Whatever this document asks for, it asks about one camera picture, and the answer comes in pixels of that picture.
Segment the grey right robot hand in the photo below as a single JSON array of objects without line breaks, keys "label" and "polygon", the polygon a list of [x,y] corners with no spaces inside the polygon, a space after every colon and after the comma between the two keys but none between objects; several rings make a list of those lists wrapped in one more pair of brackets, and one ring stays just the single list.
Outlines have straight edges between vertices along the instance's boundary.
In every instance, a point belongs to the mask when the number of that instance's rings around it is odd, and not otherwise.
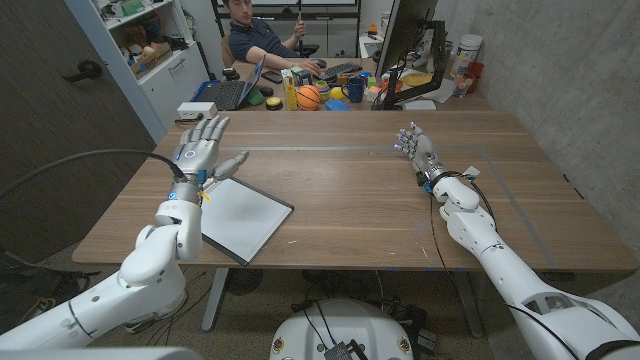
[{"label": "grey right robot hand", "polygon": [[400,129],[397,138],[399,143],[395,148],[408,155],[418,185],[431,190],[446,172],[431,139],[413,122],[409,130]]}]

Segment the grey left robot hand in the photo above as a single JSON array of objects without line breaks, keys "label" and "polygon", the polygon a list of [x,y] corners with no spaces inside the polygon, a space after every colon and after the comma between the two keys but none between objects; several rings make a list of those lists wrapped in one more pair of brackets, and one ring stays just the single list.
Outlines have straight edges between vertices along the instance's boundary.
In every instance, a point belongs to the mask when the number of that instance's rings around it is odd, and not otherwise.
[{"label": "grey left robot hand", "polygon": [[198,192],[202,185],[232,177],[248,159],[249,152],[243,151],[232,159],[216,164],[219,145],[229,122],[229,117],[216,115],[201,120],[182,134],[172,161],[184,175],[174,179],[168,194],[169,200],[198,203]]}]

